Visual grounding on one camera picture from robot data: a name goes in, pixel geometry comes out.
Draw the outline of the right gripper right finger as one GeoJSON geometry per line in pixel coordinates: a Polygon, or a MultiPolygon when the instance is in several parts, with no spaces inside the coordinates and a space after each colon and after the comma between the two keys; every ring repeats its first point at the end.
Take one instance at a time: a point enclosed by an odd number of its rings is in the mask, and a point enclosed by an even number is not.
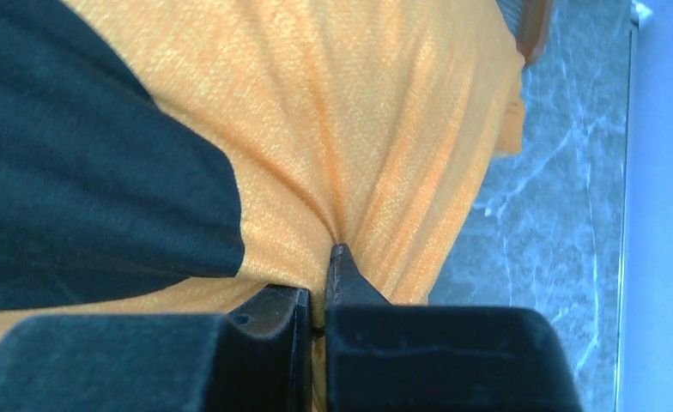
{"type": "Polygon", "coordinates": [[[509,306],[391,304],[349,247],[331,250],[325,301],[331,411],[579,411],[559,337],[509,306]]]}

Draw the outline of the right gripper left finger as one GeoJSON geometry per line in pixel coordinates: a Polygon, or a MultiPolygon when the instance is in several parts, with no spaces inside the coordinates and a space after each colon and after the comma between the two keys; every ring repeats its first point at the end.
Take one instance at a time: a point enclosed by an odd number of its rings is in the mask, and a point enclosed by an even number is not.
{"type": "Polygon", "coordinates": [[[0,342],[0,411],[308,411],[310,298],[226,313],[39,315],[0,342]]]}

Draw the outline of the orange Mickey Mouse pillowcase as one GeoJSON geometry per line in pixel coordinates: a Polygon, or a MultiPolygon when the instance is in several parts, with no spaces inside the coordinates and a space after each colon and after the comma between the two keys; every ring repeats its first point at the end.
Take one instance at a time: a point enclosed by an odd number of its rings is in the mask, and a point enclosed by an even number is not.
{"type": "Polygon", "coordinates": [[[304,289],[325,410],[332,247],[424,303],[523,68],[494,1],[0,1],[0,342],[304,289]]]}

